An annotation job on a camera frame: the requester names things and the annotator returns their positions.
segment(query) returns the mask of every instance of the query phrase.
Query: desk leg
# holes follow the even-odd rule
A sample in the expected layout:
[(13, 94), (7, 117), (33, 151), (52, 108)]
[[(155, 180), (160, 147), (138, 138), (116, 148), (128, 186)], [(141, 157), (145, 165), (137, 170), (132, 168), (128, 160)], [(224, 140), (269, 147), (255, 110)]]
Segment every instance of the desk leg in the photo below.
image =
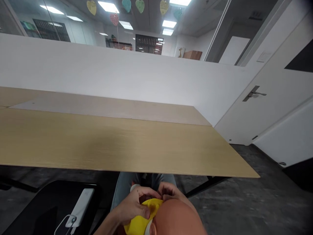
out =
[(12, 180), (12, 179), (9, 179), (9, 178), (3, 177), (3, 176), (0, 176), (0, 183), (3, 186), (3, 187), (1, 187), (1, 189), (3, 189), (3, 190), (8, 190), (9, 187), (15, 187), (15, 188), (23, 189), (23, 190), (33, 192), (33, 193), (36, 193), (39, 190), (38, 188), (34, 188), (34, 187), (29, 186), (27, 184), (24, 184), (24, 183), (21, 183), (21, 182), (18, 182), (16, 180)]
[(190, 192), (186, 193), (185, 196), (187, 198), (190, 198), (198, 193), (201, 193), (203, 192), (204, 190), (208, 189), (208, 188), (211, 188), (221, 182), (223, 182), (224, 180), (227, 180), (228, 178), (230, 177), (221, 177), (221, 176), (215, 176), (215, 177), (212, 177), (212, 176), (208, 176), (208, 181), (201, 184), (200, 186), (198, 186), (197, 188), (191, 190)]

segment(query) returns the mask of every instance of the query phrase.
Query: door handle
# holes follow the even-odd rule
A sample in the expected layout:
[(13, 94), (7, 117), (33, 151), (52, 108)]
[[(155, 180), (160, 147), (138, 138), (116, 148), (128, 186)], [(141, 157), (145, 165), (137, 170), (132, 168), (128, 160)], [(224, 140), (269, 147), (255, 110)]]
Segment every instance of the door handle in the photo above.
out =
[(263, 95), (263, 96), (266, 96), (267, 94), (264, 94), (264, 93), (258, 93), (256, 91), (251, 91), (252, 94), (255, 94), (255, 95)]
[(244, 98), (243, 102), (246, 102), (249, 98), (253, 97), (253, 95), (263, 95), (266, 96), (267, 94), (264, 93), (259, 93), (256, 90), (259, 88), (260, 86), (255, 86), (252, 91), (249, 92), (249, 94)]

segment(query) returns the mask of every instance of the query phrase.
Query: leg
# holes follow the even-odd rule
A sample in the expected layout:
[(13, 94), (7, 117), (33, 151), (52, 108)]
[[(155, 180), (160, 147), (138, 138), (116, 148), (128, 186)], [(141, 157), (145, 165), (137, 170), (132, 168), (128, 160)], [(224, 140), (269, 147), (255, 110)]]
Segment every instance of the leg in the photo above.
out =
[(112, 200), (111, 210), (118, 206), (130, 192), (131, 182), (141, 183), (141, 173), (120, 172)]
[(157, 191), (162, 181), (172, 183), (176, 186), (176, 181), (173, 174), (152, 174), (151, 188)]

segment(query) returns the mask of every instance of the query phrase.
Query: white door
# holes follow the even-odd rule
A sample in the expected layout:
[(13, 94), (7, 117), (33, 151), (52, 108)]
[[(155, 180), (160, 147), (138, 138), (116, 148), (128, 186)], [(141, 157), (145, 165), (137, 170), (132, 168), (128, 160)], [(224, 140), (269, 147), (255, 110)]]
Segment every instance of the white door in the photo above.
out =
[[(215, 126), (231, 144), (249, 145), (253, 138), (313, 96), (313, 73), (284, 69), (313, 39), (312, 15), (307, 15)], [(266, 96), (254, 95), (255, 87)]]

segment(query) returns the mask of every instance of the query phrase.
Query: hand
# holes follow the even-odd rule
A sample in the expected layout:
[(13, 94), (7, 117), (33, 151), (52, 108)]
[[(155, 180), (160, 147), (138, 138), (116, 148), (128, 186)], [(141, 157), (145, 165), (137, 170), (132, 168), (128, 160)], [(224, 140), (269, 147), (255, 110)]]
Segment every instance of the hand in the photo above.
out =
[(188, 200), (188, 198), (172, 183), (161, 182), (159, 185), (158, 193), (162, 196), (163, 201), (170, 199), (178, 199), (187, 204), (196, 214), (198, 214), (196, 208)]
[(141, 215), (143, 218), (150, 218), (150, 210), (147, 206), (139, 203), (142, 196), (161, 199), (161, 196), (149, 187), (136, 187), (112, 212), (116, 213), (121, 224), (127, 225), (134, 217)]

